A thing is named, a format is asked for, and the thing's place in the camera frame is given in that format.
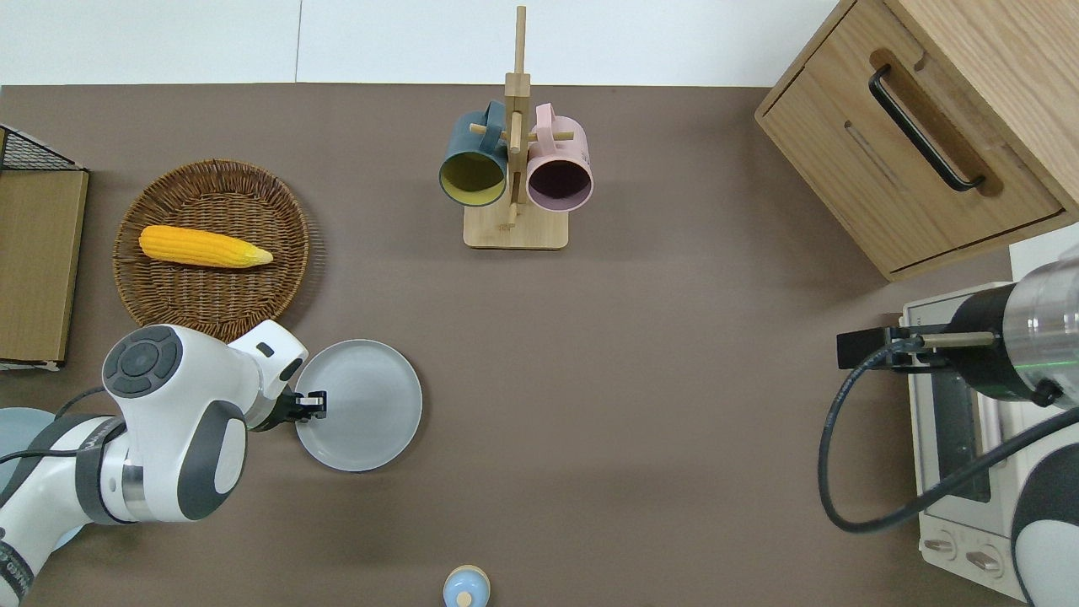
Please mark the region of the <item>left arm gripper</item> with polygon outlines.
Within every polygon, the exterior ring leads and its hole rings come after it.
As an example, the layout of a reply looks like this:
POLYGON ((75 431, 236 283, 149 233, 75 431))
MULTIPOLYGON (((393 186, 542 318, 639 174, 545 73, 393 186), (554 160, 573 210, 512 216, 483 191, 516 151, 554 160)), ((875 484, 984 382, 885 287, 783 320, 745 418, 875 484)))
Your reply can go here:
MULTIPOLYGON (((289 381, 309 358, 308 347, 293 334, 274 321, 263 321, 245 335, 231 341, 228 346, 240 351, 255 365, 257 388, 246 389, 245 422, 258 427, 270 418, 278 397, 286 391, 289 381)), ((325 419, 327 392, 297 394, 298 420, 325 419)))

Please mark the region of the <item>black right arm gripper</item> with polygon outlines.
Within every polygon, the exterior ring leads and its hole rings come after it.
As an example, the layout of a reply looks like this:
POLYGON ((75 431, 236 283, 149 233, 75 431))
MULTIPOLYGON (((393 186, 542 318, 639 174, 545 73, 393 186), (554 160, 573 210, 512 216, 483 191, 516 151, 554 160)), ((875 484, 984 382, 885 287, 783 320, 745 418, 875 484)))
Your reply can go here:
MULTIPOLYGON (((851 333, 841 333, 837 335, 837 368, 852 370, 883 346, 918 334, 920 333, 917 330, 900 326, 864 328, 851 333)), ((899 351, 889 354, 885 360, 870 369, 891 370, 891 372, 944 372, 953 370, 954 365, 939 353, 899 351)))

